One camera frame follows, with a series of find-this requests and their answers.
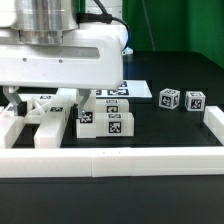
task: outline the black and white pattern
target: black and white pattern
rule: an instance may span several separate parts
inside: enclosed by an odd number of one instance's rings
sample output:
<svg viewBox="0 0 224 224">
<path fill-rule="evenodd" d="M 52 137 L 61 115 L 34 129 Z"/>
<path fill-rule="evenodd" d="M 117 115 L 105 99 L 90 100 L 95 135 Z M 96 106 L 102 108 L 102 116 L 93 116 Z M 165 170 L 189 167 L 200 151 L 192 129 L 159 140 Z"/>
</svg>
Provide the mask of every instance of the black and white pattern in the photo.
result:
<svg viewBox="0 0 224 224">
<path fill-rule="evenodd" d="M 109 134 L 121 134 L 122 124 L 121 122 L 109 122 Z"/>
<path fill-rule="evenodd" d="M 121 119 L 121 114 L 108 114 L 108 117 L 109 118 L 112 118 L 112 119 Z"/>
<path fill-rule="evenodd" d="M 177 92 L 176 90 L 167 89 L 164 93 L 173 95 L 173 94 L 175 94 L 176 92 Z"/>
<path fill-rule="evenodd" d="M 102 95 L 102 90 L 101 89 L 96 90 L 96 95 L 101 96 Z"/>
<path fill-rule="evenodd" d="M 201 109 L 201 108 L 202 108 L 202 100 L 200 99 L 191 100 L 191 109 Z"/>
<path fill-rule="evenodd" d="M 171 107 L 171 97 L 169 96 L 162 96 L 161 105 L 165 107 Z"/>
<path fill-rule="evenodd" d="M 201 93 L 197 93 L 197 92 L 195 92 L 195 93 L 192 92 L 192 93 L 190 93 L 190 95 L 191 95 L 191 96 L 202 96 Z"/>
<path fill-rule="evenodd" d="M 108 90 L 108 96 L 129 96 L 128 89 Z"/>
<path fill-rule="evenodd" d="M 117 100 L 106 100 L 107 104 L 118 104 Z"/>
<path fill-rule="evenodd" d="M 126 81 L 123 81 L 123 83 L 121 84 L 120 88 L 125 88 L 128 87 L 128 84 Z"/>
<path fill-rule="evenodd" d="M 51 107 L 50 112 L 62 112 L 63 107 Z"/>
<path fill-rule="evenodd" d="M 41 96 L 40 99 L 41 100 L 50 100 L 51 96 Z"/>
<path fill-rule="evenodd" d="M 178 96 L 175 96 L 174 97 L 174 100 L 173 100 L 173 106 L 178 105 L 178 103 L 179 103 L 179 97 Z"/>
<path fill-rule="evenodd" d="M 85 112 L 85 115 L 80 119 L 81 124 L 93 123 L 93 112 Z"/>
<path fill-rule="evenodd" d="M 107 113 L 118 113 L 119 107 L 118 106 L 107 106 Z"/>
</svg>

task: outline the cube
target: cube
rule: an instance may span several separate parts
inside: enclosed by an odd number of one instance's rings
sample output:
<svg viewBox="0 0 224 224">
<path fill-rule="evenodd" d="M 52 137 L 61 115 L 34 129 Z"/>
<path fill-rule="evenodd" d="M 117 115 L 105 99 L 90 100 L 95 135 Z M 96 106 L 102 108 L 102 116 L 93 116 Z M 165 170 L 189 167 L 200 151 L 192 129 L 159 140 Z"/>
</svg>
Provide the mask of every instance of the cube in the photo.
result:
<svg viewBox="0 0 224 224">
<path fill-rule="evenodd" d="M 205 95 L 202 92 L 187 91 L 185 107 L 188 111 L 204 111 Z"/>
<path fill-rule="evenodd" d="M 180 91 L 164 89 L 160 92 L 159 106 L 167 109 L 174 109 L 179 105 Z"/>
</svg>

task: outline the metal cylinder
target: metal cylinder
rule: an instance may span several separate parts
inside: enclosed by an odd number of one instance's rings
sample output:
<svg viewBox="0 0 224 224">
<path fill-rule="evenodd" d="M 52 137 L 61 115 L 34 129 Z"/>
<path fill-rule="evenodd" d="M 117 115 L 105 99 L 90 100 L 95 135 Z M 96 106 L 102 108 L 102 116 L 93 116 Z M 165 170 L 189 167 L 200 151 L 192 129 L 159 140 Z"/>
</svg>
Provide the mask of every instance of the metal cylinder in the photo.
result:
<svg viewBox="0 0 224 224">
<path fill-rule="evenodd" d="M 78 0 L 16 0 L 21 40 L 29 44 L 60 44 L 62 32 L 78 28 Z"/>
</svg>

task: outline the cable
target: cable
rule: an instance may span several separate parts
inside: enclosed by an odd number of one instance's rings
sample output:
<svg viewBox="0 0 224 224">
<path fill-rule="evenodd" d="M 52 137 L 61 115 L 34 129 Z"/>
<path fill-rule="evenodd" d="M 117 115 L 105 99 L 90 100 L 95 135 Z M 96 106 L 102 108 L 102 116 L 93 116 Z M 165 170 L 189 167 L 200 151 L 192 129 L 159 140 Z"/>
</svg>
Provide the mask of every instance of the cable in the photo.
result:
<svg viewBox="0 0 224 224">
<path fill-rule="evenodd" d="M 100 0 L 94 0 L 94 2 L 98 5 L 103 14 L 108 14 L 106 8 L 104 7 L 104 5 L 101 3 Z"/>
<path fill-rule="evenodd" d="M 127 33 L 128 33 L 128 38 L 127 38 L 127 42 L 126 45 L 124 47 L 124 49 L 122 51 L 124 51 L 130 43 L 131 40 L 131 31 L 129 29 L 129 26 L 126 22 L 124 22 L 123 20 L 113 17 L 111 14 L 109 14 L 106 10 L 106 8 L 104 7 L 104 5 L 100 2 L 100 0 L 94 0 L 94 2 L 98 5 L 98 7 L 101 9 L 103 14 L 93 14 L 93 13 L 78 13 L 77 14 L 77 22 L 78 23 L 89 23 L 89 22 L 101 22 L 101 23 L 107 23 L 107 24 L 111 24 L 112 21 L 117 21 L 119 23 L 121 23 L 122 25 L 125 26 Z"/>
<path fill-rule="evenodd" d="M 142 6 L 143 6 L 143 9 L 144 9 L 145 19 L 146 19 L 146 23 L 147 23 L 147 26 L 148 26 L 149 36 L 150 36 L 150 39 L 151 39 L 152 50 L 155 51 L 156 47 L 155 47 L 155 42 L 154 42 L 154 38 L 153 38 L 153 34 L 152 34 L 151 23 L 150 23 L 149 16 L 148 16 L 148 13 L 147 13 L 147 10 L 146 10 L 145 0 L 142 0 Z"/>
</svg>

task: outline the black table surface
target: black table surface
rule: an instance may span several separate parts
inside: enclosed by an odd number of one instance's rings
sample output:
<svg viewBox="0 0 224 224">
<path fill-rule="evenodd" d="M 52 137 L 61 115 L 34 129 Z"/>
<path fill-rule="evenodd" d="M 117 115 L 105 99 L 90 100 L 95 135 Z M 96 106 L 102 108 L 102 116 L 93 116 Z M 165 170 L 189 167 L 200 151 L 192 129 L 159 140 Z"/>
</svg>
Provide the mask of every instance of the black table surface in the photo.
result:
<svg viewBox="0 0 224 224">
<path fill-rule="evenodd" d="M 197 53 L 137 52 L 124 58 L 124 73 L 125 79 L 146 80 L 153 94 L 151 104 L 131 104 L 135 137 L 123 138 L 119 144 L 108 138 L 77 140 L 69 136 L 72 126 L 68 126 L 62 146 L 220 145 L 203 125 L 203 113 L 187 112 L 183 102 L 186 90 L 201 90 L 206 105 L 222 108 L 222 68 Z M 181 91 L 177 109 L 158 107 L 159 91 L 164 88 Z M 27 127 L 17 147 L 30 129 L 35 131 Z M 221 224 L 223 187 L 222 175 L 0 179 L 0 223 Z"/>
<path fill-rule="evenodd" d="M 130 99 L 130 110 L 135 118 L 134 137 L 77 139 L 75 122 L 70 117 L 62 148 L 221 145 L 203 124 L 203 112 L 188 112 L 184 107 L 185 92 L 198 90 L 206 95 L 206 105 L 222 108 L 224 70 L 214 62 L 191 52 L 137 52 L 124 58 L 124 79 L 146 80 L 153 95 L 150 102 Z M 159 92 L 165 88 L 180 90 L 178 108 L 168 110 L 158 106 Z M 37 127 L 27 126 L 14 148 L 34 147 L 30 136 L 36 130 Z"/>
</svg>

